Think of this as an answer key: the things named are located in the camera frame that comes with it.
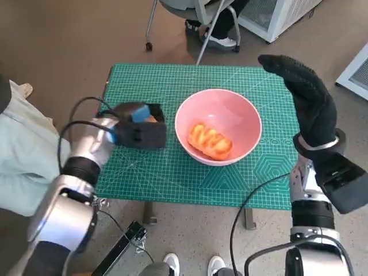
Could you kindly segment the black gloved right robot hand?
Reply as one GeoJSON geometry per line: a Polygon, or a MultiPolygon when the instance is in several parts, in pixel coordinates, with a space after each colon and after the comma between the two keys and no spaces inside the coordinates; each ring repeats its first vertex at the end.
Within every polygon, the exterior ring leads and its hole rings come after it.
{"type": "Polygon", "coordinates": [[[335,141],[337,111],[323,81],[309,67],[285,55],[260,55],[258,62],[283,79],[290,91],[300,135],[311,147],[335,141]]]}

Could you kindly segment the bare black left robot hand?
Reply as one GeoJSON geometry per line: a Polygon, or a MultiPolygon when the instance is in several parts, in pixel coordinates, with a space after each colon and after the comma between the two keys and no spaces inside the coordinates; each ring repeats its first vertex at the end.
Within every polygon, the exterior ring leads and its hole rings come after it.
{"type": "Polygon", "coordinates": [[[165,122],[159,103],[123,102],[113,110],[120,117],[132,122],[165,122]]]}

